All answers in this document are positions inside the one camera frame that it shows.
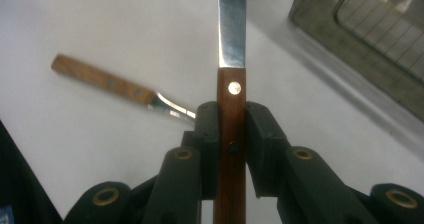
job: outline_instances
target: knife blade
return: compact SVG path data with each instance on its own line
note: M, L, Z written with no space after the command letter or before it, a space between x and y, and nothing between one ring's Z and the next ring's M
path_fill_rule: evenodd
M190 122L194 122L196 118L195 112L175 104L157 91L127 81L63 54L56 56L51 68L85 83L119 94L150 109L156 109Z
M246 0L218 0L219 69L217 103L220 132L215 224L246 222Z

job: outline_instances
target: white countertop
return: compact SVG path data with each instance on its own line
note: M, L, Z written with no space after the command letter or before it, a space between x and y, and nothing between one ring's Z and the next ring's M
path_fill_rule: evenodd
M247 99L349 186L424 195L424 125L288 20L293 0L248 0ZM156 175L193 126L50 69L63 53L195 109L215 100L217 0L0 0L0 118L64 217L104 181ZM279 223L276 199L247 223ZM211 203L203 223L212 223Z

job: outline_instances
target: stainless steel container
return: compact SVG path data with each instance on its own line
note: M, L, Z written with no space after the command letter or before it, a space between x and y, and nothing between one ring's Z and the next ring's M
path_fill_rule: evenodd
M290 18L424 120L424 0L295 0Z

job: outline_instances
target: clamp jaw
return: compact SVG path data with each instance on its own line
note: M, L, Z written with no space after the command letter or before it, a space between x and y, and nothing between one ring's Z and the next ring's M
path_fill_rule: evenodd
M247 102L246 161L257 197L278 198L283 223L420 224L424 198L396 184L370 196L346 186L315 151L293 147L265 106ZM219 128L216 102L199 106L194 131L170 150L159 174L130 189L105 182L85 192L65 224L200 223L202 200L217 195ZM236 145L228 152L238 151Z

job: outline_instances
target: wooden handle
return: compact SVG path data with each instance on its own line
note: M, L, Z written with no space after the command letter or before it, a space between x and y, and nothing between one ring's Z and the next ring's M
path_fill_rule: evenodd
M54 59L52 69L94 86L120 94L143 105L150 104L154 96L152 90L62 54L59 54Z
M220 177L215 224L246 222L245 107L246 69L218 71Z

